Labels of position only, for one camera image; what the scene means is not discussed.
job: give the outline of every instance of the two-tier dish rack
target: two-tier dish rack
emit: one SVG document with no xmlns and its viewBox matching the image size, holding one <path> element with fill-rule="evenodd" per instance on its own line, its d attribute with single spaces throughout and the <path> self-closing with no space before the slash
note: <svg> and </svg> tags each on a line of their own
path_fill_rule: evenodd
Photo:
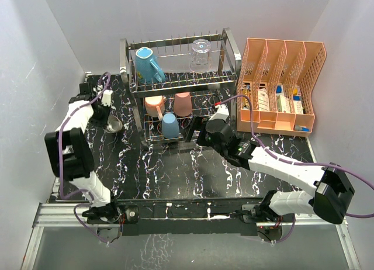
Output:
<svg viewBox="0 0 374 270">
<path fill-rule="evenodd" d="M 189 69 L 190 47 L 197 39 L 206 39 L 212 45 L 212 64 L 206 73 L 194 73 Z M 157 56 L 167 80 L 163 83 L 153 82 L 144 85 L 137 81 L 135 52 L 148 47 Z M 172 112 L 173 94 L 190 92 L 192 97 L 193 115 L 206 116 L 213 114 L 212 105 L 219 100 L 218 90 L 226 89 L 229 95 L 236 93 L 237 79 L 240 75 L 241 55 L 229 28 L 222 34 L 203 33 L 193 36 L 171 37 L 170 39 L 129 43 L 120 41 L 120 74 L 129 94 L 133 107 L 137 132 L 144 148 L 151 144 L 183 141 L 183 137 L 165 139 L 161 134 L 161 123 L 157 118 L 150 117 L 144 108 L 144 98 L 162 95 L 165 98 L 165 113 Z M 230 120 L 236 124 L 235 100 L 231 101 Z M 178 117 L 180 128 L 188 125 L 191 117 Z"/>
</svg>

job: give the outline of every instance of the mug handle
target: mug handle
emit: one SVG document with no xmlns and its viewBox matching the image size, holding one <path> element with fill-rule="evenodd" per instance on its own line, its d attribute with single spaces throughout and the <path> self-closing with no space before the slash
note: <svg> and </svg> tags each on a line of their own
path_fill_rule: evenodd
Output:
<svg viewBox="0 0 374 270">
<path fill-rule="evenodd" d="M 161 108 L 159 106 L 156 106 L 156 109 L 157 109 L 157 116 L 158 116 L 158 119 L 160 121 L 162 121 L 162 118 L 164 118 L 164 116 L 162 115 L 162 112 L 161 112 Z"/>
<path fill-rule="evenodd" d="M 161 67 L 158 66 L 158 64 L 156 63 L 156 61 L 153 58 L 150 60 L 150 64 L 157 71 L 156 75 L 158 75 L 158 76 L 155 76 L 157 81 L 160 82 L 160 83 L 166 81 L 166 77 L 165 77 L 164 72 L 162 71 Z"/>
</svg>

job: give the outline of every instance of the light blue cup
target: light blue cup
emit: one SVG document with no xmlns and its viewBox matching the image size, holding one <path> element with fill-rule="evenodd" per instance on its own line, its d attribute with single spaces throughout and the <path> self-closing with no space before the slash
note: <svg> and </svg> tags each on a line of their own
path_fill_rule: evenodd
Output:
<svg viewBox="0 0 374 270">
<path fill-rule="evenodd" d="M 156 62 L 152 49 L 142 47 L 135 53 L 135 69 L 138 82 L 144 84 L 165 82 L 165 74 Z"/>
<path fill-rule="evenodd" d="M 176 117 L 172 113 L 167 113 L 162 119 L 162 135 L 167 139 L 175 139 L 179 136 L 179 126 Z"/>
</svg>

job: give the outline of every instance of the black cable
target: black cable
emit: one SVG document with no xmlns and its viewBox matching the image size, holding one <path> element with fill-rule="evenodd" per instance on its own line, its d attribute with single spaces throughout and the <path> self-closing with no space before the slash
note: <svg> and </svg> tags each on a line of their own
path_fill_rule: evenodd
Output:
<svg viewBox="0 0 374 270">
<path fill-rule="evenodd" d="M 261 232 L 261 231 L 259 231 L 259 230 L 257 230 L 257 232 L 259 232 L 259 233 L 261 233 L 262 235 L 264 235 L 268 240 L 269 240 L 269 242 L 271 242 L 272 240 L 270 240 L 270 238 L 264 233 L 264 232 Z"/>
</svg>

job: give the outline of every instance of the pink mug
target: pink mug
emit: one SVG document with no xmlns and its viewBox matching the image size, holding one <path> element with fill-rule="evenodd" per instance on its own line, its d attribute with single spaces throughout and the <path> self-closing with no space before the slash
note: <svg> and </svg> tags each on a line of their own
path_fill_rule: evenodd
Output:
<svg viewBox="0 0 374 270">
<path fill-rule="evenodd" d="M 175 94 L 174 112 L 176 115 L 185 117 L 192 113 L 192 102 L 190 93 Z"/>
<path fill-rule="evenodd" d="M 165 104 L 163 96 L 149 96 L 144 98 L 146 111 L 151 117 L 158 117 L 162 121 L 162 114 L 165 112 Z"/>
</svg>

